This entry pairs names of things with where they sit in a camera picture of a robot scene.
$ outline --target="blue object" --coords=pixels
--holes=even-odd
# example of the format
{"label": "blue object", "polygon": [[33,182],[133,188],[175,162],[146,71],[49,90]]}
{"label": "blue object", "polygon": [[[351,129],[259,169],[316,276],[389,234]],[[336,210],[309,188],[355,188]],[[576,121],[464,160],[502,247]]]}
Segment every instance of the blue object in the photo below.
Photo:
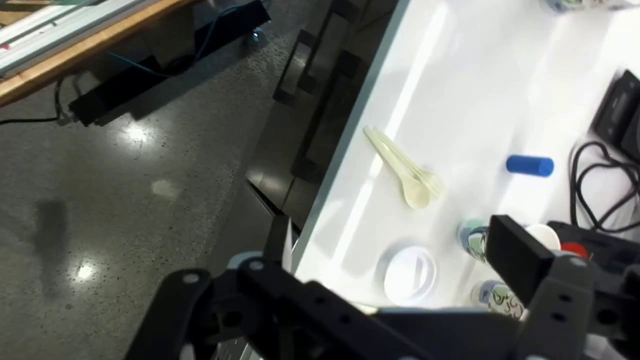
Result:
{"label": "blue object", "polygon": [[551,158],[537,158],[537,156],[509,156],[507,170],[516,174],[531,174],[531,176],[551,176],[554,174],[554,160]]}

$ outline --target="black cable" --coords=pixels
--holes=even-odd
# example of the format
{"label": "black cable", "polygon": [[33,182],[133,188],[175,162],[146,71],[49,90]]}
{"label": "black cable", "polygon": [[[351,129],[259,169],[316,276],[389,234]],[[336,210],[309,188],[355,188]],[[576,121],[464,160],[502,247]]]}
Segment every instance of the black cable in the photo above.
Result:
{"label": "black cable", "polygon": [[[603,152],[603,162],[590,164],[578,174],[578,164],[580,164],[580,158],[587,148],[598,148]],[[582,192],[585,179],[594,170],[623,170],[633,185],[633,188],[617,204],[613,204],[600,218],[594,215],[594,210],[590,209],[590,204],[587,203],[585,192]],[[578,224],[578,207],[582,207],[585,215],[592,223],[592,231],[619,234],[619,233],[629,233],[633,229],[638,229],[640,223],[635,223],[635,224],[629,224],[623,229],[607,229],[604,227],[604,223],[613,215],[617,215],[623,207],[637,200],[638,197],[640,197],[640,166],[613,158],[608,148],[600,142],[587,142],[576,150],[575,160],[573,160],[573,169],[570,169],[570,223],[575,227],[580,227]]]}
{"label": "black cable", "polygon": [[0,126],[60,123],[66,116],[63,110],[63,101],[60,101],[63,85],[65,85],[65,78],[58,78],[56,88],[55,88],[55,110],[56,110],[55,116],[50,116],[50,119],[6,119],[6,121],[0,121]]}

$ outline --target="speckled floor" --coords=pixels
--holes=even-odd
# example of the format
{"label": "speckled floor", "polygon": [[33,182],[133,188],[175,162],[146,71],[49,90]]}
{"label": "speckled floor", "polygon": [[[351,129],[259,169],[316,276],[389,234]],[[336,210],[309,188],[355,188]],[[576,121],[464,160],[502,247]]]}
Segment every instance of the speckled floor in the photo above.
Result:
{"label": "speckled floor", "polygon": [[[0,126],[0,358],[122,358],[169,273],[224,269],[221,233],[314,3],[274,0],[261,50],[235,43],[166,81],[131,105],[163,102],[142,121]],[[0,119],[50,107],[53,86]]]}

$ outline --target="white table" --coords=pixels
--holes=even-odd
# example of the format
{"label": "white table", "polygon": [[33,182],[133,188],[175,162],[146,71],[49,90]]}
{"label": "white table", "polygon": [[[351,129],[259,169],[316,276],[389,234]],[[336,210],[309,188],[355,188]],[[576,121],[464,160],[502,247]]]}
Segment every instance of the white table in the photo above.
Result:
{"label": "white table", "polygon": [[[376,267],[398,242],[430,248],[425,306],[464,306],[492,271],[457,240],[464,218],[568,220],[568,158],[615,75],[640,75],[640,11],[558,16],[539,0],[404,0],[296,248],[296,276],[389,305]],[[447,195],[413,212],[362,129],[434,170]],[[551,156],[553,179],[504,173],[509,155]],[[600,204],[620,185],[598,195]]]}

